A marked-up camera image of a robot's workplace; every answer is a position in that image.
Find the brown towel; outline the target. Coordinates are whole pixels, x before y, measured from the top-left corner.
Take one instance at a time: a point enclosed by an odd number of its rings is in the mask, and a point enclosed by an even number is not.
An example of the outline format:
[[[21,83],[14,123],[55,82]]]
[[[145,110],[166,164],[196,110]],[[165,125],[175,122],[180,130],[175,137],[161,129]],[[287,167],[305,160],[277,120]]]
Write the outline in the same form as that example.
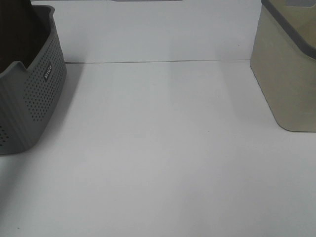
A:
[[[0,71],[19,61],[29,67],[46,42],[49,31],[29,0],[0,2]]]

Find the grey perforated laundry basket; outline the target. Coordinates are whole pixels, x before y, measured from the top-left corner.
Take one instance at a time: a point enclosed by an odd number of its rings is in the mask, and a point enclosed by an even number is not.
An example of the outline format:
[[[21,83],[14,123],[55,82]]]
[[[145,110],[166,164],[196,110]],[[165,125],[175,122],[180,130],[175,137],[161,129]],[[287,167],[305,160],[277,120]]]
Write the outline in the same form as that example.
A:
[[[43,134],[59,101],[67,69],[54,7],[33,5],[49,36],[28,68],[11,63],[0,75],[0,153],[22,153]]]

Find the beige bin with grey rim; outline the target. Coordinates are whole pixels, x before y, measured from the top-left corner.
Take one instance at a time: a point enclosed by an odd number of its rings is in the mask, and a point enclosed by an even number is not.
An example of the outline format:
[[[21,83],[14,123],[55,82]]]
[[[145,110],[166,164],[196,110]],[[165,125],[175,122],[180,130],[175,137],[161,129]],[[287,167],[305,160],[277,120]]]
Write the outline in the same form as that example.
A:
[[[250,67],[277,124],[316,130],[316,2],[263,0]]]

